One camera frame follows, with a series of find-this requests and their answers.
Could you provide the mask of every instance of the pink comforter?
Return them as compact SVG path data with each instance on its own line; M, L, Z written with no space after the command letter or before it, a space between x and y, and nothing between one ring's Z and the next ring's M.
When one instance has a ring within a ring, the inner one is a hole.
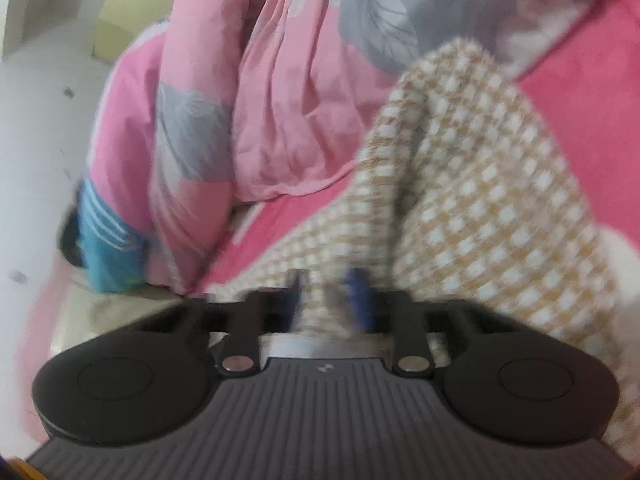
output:
M419 58L474 38L516 76L593 1L175 0L118 61L98 111L79 201L90 284L193 290L232 203L346 176Z
M598 0L584 22L520 84L550 123L596 220L640 250L640 0ZM225 242L198 288L238 276L336 198L345 183L265 202L242 236Z

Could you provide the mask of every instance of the blue cloth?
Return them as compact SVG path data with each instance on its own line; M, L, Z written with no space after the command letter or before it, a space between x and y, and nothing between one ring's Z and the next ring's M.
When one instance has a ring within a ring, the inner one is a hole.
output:
M97 292L125 292L144 283L146 237L118 218L88 177L78 219L84 266Z

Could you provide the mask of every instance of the silver circle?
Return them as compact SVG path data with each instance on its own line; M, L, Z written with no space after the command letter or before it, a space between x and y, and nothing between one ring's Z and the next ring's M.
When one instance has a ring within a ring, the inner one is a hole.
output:
M254 366L254 360L246 355L231 355L222 361L227 372L245 372Z
M398 368L403 372L423 372L431 366L428 359L419 355L407 355L398 359Z

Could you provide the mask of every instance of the pink bedsheet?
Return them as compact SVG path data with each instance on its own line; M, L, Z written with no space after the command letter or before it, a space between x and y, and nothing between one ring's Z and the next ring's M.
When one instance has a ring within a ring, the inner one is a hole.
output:
M168 22L118 60L78 208L98 292L133 289L153 266L190 293L232 204L306 195L348 174L419 58L473 38L516 77L594 0L266 0L245 45L262 2L175 0Z
M640 0L598 0L521 86L555 132L596 220L640 248ZM226 241L198 288L236 277L336 198L347 179L265 202L244 236Z

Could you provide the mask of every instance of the beige checkered blanket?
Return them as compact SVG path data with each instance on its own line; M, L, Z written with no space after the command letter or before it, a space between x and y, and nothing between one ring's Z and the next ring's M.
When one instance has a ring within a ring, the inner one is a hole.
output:
M477 47L455 42L405 73L346 191L209 292L234 300L308 269L298 329L356 337L349 267L417 300L475 298L600 358L621 387L606 439L640 462L638 386L588 206L543 121Z

